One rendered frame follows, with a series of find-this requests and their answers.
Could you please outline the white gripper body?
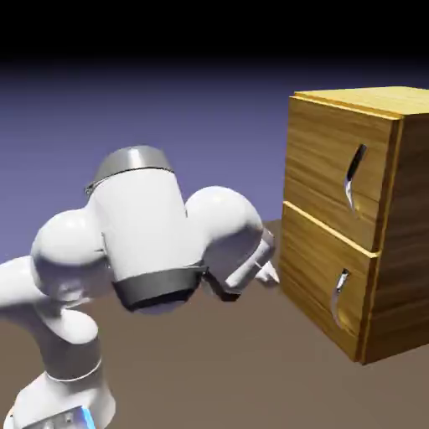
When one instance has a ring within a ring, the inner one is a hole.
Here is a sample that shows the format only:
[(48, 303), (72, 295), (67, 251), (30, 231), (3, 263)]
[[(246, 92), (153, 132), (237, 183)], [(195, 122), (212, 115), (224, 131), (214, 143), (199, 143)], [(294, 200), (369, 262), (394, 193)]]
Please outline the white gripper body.
[(256, 280), (263, 286), (277, 286), (280, 282), (277, 271), (270, 261), (258, 271)]

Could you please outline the small wood cabinet door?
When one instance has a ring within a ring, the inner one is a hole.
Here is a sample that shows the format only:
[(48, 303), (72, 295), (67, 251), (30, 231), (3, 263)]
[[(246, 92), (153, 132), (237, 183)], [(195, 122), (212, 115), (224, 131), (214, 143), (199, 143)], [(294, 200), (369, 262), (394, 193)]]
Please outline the small wood cabinet door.
[[(367, 310), (379, 253), (338, 233), (290, 202), (282, 206), (281, 287), (286, 295), (351, 360), (360, 361)], [(340, 328), (330, 312), (330, 298), (341, 271), (349, 277), (339, 297)]]

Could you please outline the light wood cabinet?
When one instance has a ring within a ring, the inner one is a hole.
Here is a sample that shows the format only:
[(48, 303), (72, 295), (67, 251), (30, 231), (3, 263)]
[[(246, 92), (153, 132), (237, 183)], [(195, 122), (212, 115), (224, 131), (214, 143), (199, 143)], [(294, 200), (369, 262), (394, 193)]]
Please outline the light wood cabinet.
[(358, 363), (429, 344), (429, 90), (389, 86), (293, 96), (401, 120)]

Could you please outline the large wood cabinet door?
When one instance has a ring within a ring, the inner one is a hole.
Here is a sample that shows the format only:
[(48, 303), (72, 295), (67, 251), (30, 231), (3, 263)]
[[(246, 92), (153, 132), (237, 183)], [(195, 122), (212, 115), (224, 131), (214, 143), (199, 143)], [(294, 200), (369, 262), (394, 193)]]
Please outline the large wood cabinet door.
[[(401, 120), (306, 100), (289, 100), (284, 199), (367, 251), (381, 247), (382, 225)], [(354, 214), (344, 177), (360, 144)]]

